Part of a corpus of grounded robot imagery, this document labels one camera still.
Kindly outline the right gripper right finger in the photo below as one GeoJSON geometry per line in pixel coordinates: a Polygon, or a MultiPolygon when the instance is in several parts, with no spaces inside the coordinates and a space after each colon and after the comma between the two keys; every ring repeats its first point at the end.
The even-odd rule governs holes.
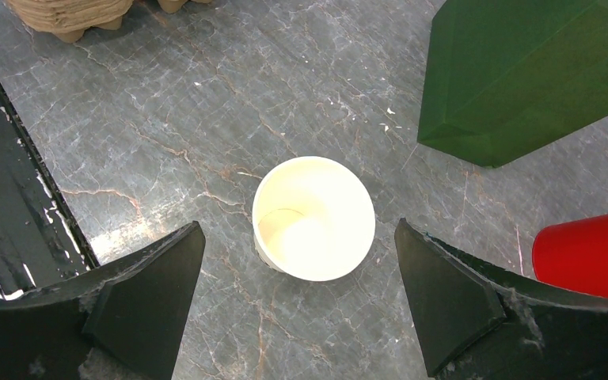
{"type": "Polygon", "coordinates": [[[472,256],[401,219],[399,269],[434,379],[608,379],[608,298],[472,256]]]}

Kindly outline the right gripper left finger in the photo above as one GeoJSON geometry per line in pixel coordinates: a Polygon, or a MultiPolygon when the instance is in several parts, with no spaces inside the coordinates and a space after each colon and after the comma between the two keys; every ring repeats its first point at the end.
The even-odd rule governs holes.
{"type": "Polygon", "coordinates": [[[169,379],[206,238],[191,222],[147,247],[0,299],[0,379],[169,379]]]}

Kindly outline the white paper coffee cup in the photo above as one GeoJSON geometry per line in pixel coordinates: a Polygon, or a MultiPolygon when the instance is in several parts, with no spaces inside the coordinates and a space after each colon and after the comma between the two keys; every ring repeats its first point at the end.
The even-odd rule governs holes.
{"type": "Polygon", "coordinates": [[[376,217],[368,190],[337,161],[292,158],[271,169],[253,198],[257,256],[270,268],[313,282],[339,279],[365,259],[376,217]]]}

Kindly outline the red cup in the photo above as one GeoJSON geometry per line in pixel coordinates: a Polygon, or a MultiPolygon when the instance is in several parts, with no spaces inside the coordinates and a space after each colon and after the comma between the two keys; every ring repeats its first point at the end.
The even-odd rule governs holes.
{"type": "Polygon", "coordinates": [[[608,298],[608,215],[547,226],[532,263],[543,283],[608,298]]]}

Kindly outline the green paper bag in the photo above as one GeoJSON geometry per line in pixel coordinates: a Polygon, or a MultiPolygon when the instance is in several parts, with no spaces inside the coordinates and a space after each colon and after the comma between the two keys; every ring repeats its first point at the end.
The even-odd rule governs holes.
{"type": "Polygon", "coordinates": [[[608,116],[608,1],[447,1],[417,140],[500,167],[608,116]]]}

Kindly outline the brown cardboard cup carrier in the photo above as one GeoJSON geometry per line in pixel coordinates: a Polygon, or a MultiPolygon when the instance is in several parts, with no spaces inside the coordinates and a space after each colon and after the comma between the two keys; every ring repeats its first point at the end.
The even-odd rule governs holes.
{"type": "Polygon", "coordinates": [[[119,29],[133,3],[133,0],[9,0],[6,4],[29,28],[72,44],[87,29],[119,29]]]}

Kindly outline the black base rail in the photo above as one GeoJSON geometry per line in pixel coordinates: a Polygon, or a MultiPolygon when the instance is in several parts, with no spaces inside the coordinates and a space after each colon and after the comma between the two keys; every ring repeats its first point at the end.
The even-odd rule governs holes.
{"type": "Polygon", "coordinates": [[[0,82],[0,299],[99,267],[0,82]]]}

